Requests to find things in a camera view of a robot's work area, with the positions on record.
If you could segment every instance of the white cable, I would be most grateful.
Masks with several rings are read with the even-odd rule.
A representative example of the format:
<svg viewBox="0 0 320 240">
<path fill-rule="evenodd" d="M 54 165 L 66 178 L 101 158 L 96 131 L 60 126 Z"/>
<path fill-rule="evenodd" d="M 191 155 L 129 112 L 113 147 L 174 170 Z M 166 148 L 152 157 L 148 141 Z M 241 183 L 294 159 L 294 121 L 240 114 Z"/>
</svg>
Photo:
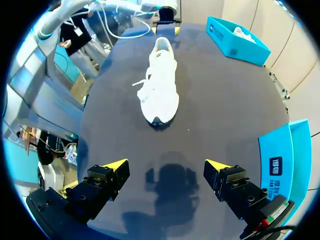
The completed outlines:
<svg viewBox="0 0 320 240">
<path fill-rule="evenodd" d="M 96 11 L 96 12 L 98 13 L 98 17 L 99 17 L 99 19 L 100 19 L 101 26 L 102 26 L 103 31 L 104 31 L 104 33 L 105 33 L 105 35 L 106 35 L 106 37 L 107 37 L 107 39 L 108 39 L 108 41 L 109 41 L 109 43 L 110 43 L 110 46 L 113 48 L 114 45 L 112 44 L 111 39 L 110 39 L 110 37 L 109 37 L 109 34 L 108 34 L 108 32 L 107 32 L 107 30 L 106 30 L 106 28 L 105 28 L 104 21 L 102 21 L 102 17 L 101 17 L 101 15 L 100 15 L 100 12 L 99 12 L 99 11 Z"/>
<path fill-rule="evenodd" d="M 108 33 L 109 33 L 111 36 L 113 36 L 114 38 L 117 38 L 117 39 L 135 39 L 135 38 L 142 37 L 142 36 L 148 34 L 148 33 L 151 31 L 151 27 L 150 27 L 147 23 L 145 23 L 144 21 L 136 18 L 136 20 L 138 20 L 139 22 L 141 22 L 141 23 L 143 23 L 144 25 L 146 25 L 146 27 L 148 28 L 148 30 L 147 30 L 146 32 L 144 32 L 144 33 L 142 33 L 142 34 L 140 34 L 140 35 L 136 35 L 136 36 L 117 36 L 117 35 L 113 34 L 113 33 L 111 32 L 111 30 L 109 29 L 109 26 L 108 26 L 108 21 L 107 21 L 107 15 L 106 15 L 105 8 L 104 8 L 104 6 L 102 5 L 101 2 L 99 2 L 99 4 L 100 4 L 100 6 L 101 6 L 101 8 L 102 8 L 102 11 L 103 11 L 105 27 L 106 27 Z"/>
</svg>

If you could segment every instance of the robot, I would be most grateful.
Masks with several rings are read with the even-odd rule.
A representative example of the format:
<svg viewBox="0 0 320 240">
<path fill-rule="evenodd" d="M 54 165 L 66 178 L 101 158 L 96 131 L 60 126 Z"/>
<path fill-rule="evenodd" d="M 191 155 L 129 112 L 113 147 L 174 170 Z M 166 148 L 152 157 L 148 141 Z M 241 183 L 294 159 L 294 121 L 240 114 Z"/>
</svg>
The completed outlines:
<svg viewBox="0 0 320 240">
<path fill-rule="evenodd" d="M 79 234 L 95 239 L 87 226 L 104 205 L 114 201 L 130 176 L 127 159 L 107 165 L 94 165 L 74 188 L 66 188 L 66 198 L 49 188 L 38 189 L 26 199 L 39 227 L 50 239 L 75 239 Z M 240 235 L 246 240 L 278 239 L 279 227 L 293 210 L 295 203 L 278 195 L 267 199 L 268 190 L 260 189 L 246 176 L 242 167 L 205 160 L 203 176 L 220 202 L 226 202 L 247 227 Z"/>
<path fill-rule="evenodd" d="M 60 7 L 46 12 L 28 33 L 7 77 L 2 113 L 5 139 L 16 135 L 21 125 L 71 142 L 79 138 L 84 106 L 70 94 L 54 56 L 60 25 L 87 5 L 92 11 L 119 11 L 145 19 L 160 11 L 159 24 L 175 22 L 178 8 L 177 0 L 142 0 L 140 5 L 125 0 L 62 0 Z"/>
</svg>

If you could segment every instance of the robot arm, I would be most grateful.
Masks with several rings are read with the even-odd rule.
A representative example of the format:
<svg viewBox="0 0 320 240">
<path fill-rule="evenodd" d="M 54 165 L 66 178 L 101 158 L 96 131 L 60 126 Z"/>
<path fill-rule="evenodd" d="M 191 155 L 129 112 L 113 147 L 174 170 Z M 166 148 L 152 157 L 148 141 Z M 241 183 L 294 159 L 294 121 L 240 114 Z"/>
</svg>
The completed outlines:
<svg viewBox="0 0 320 240">
<path fill-rule="evenodd" d="M 95 3 L 95 0 L 62 0 L 61 6 L 52 11 L 50 19 L 38 31 L 37 35 L 40 39 L 45 40 L 49 38 L 52 32 L 59 27 L 59 25 L 68 19 L 72 14 L 82 9 L 85 5 L 90 5 L 91 11 L 103 10 L 124 12 L 130 15 L 139 16 L 145 13 L 153 13 L 161 9 L 169 9 L 173 16 L 177 14 L 178 3 L 177 0 L 142 0 L 141 5 L 134 4 L 125 0 L 100 0 L 99 3 Z"/>
<path fill-rule="evenodd" d="M 246 170 L 238 165 L 228 166 L 207 159 L 203 176 L 218 200 L 226 202 L 237 218 L 247 223 L 241 239 L 271 240 L 279 237 L 280 232 L 273 230 L 293 210 L 293 201 L 287 201 L 281 194 L 273 200 L 267 199 L 268 190 L 250 182 Z"/>
</svg>

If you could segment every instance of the black bolt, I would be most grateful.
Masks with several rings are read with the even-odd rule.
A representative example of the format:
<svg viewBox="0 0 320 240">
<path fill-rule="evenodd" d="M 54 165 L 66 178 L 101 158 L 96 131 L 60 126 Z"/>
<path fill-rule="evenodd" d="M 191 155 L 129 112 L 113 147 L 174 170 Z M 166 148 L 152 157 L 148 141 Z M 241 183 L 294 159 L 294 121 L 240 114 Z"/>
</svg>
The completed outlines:
<svg viewBox="0 0 320 240">
<path fill-rule="evenodd" d="M 99 181 L 99 180 L 98 180 L 98 181 L 95 181 L 94 184 L 95 184 L 97 187 L 100 187 L 101 181 Z"/>
<path fill-rule="evenodd" d="M 43 207 L 42 205 L 39 205 L 39 206 L 37 207 L 37 209 L 38 209 L 38 211 L 40 212 L 40 211 L 42 211 L 42 210 L 44 209 L 44 207 Z"/>
<path fill-rule="evenodd" d="M 239 183 L 237 182 L 237 181 L 234 181 L 233 183 L 232 183 L 232 187 L 236 187 L 236 186 L 238 186 L 239 185 Z"/>
<path fill-rule="evenodd" d="M 253 200 L 255 200 L 254 196 L 248 196 L 248 202 L 252 202 Z"/>
</svg>

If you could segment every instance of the wire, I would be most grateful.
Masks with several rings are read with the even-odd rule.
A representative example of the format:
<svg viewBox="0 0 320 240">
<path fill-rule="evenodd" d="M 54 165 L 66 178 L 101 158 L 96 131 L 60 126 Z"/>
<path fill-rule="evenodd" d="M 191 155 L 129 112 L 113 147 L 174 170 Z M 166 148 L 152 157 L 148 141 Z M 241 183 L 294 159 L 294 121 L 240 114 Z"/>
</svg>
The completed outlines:
<svg viewBox="0 0 320 240">
<path fill-rule="evenodd" d="M 70 143 L 68 143 L 68 144 L 65 146 L 65 149 L 68 149 L 68 147 L 69 147 L 71 144 L 75 144 L 75 145 L 77 145 L 77 143 L 76 143 L 76 142 L 70 142 Z"/>
<path fill-rule="evenodd" d="M 62 72 L 62 74 L 65 74 L 66 73 L 66 71 L 68 70 L 68 66 L 69 66 L 69 64 L 68 64 L 68 60 L 67 60 L 67 58 L 65 57 L 65 56 L 63 56 L 61 53 L 59 53 L 59 52 L 55 52 L 56 54 L 58 54 L 58 55 L 60 55 L 60 56 L 62 56 L 64 59 L 65 59 L 65 62 L 66 62 L 66 68 L 65 68 L 65 71 L 63 71 Z"/>
<path fill-rule="evenodd" d="M 109 41 L 109 43 L 110 43 L 110 46 L 113 48 L 114 45 L 112 44 L 111 39 L 110 39 L 110 37 L 109 37 L 109 34 L 108 34 L 108 32 L 107 32 L 107 30 L 106 30 L 106 28 L 105 28 L 105 24 L 104 24 L 104 22 L 102 21 L 102 17 L 101 17 L 101 15 L 100 15 L 100 12 L 97 11 L 97 14 L 98 14 L 98 17 L 99 17 L 99 19 L 100 19 L 100 23 L 101 23 L 101 25 L 102 25 L 103 31 L 104 31 L 104 33 L 105 33 L 105 35 L 106 35 L 106 37 L 107 37 L 107 39 L 108 39 L 108 41 Z"/>
<path fill-rule="evenodd" d="M 257 234 L 247 238 L 246 240 L 259 240 L 268 234 L 273 234 L 273 233 L 279 232 L 281 230 L 287 230 L 287 229 L 295 230 L 296 226 L 289 226 L 288 225 L 288 226 L 279 226 L 279 227 L 275 227 L 275 228 L 264 229 L 262 231 L 259 231 Z"/>
<path fill-rule="evenodd" d="M 316 134 L 312 135 L 311 137 L 313 138 L 314 136 L 317 136 L 318 134 L 320 134 L 320 132 L 317 132 Z"/>
<path fill-rule="evenodd" d="M 146 27 L 148 28 L 148 30 L 147 30 L 146 32 L 144 32 L 144 33 L 142 33 L 142 34 L 140 34 L 140 35 L 136 35 L 136 36 L 117 36 L 117 35 L 113 34 L 113 33 L 111 32 L 111 30 L 109 29 L 109 26 L 108 26 L 107 15 L 106 15 L 106 11 L 105 11 L 105 9 L 104 9 L 104 6 L 102 5 L 101 2 L 99 2 L 99 4 L 100 4 L 100 6 L 101 6 L 101 8 L 102 8 L 102 11 L 103 11 L 105 27 L 106 27 L 108 33 L 109 33 L 111 36 L 113 36 L 114 38 L 117 38 L 117 39 L 135 39 L 135 38 L 139 38 L 139 37 L 142 37 L 142 36 L 144 36 L 144 35 L 147 35 L 147 34 L 151 31 L 151 27 L 150 27 L 147 23 L 145 23 L 144 21 L 142 21 L 142 20 L 140 20 L 140 19 L 138 19 L 138 18 L 135 18 L 135 15 L 133 15 L 133 17 L 134 17 L 137 21 L 139 21 L 139 22 L 143 23 L 144 25 L 146 25 Z"/>
<path fill-rule="evenodd" d="M 44 140 L 42 140 L 40 137 L 37 138 L 37 137 L 35 136 L 35 134 L 33 134 L 32 132 L 28 132 L 28 131 L 27 131 L 26 129 L 24 129 L 22 126 L 20 126 L 20 128 L 22 128 L 27 134 L 33 136 L 36 140 L 40 140 L 41 142 L 43 142 L 43 143 L 44 143 L 46 146 L 48 146 L 48 148 L 50 148 L 53 152 L 55 152 L 55 153 L 57 153 L 57 154 L 63 154 L 63 153 L 65 153 L 65 151 L 57 151 L 57 149 L 54 150 L 54 149 L 51 148 Z"/>
</svg>

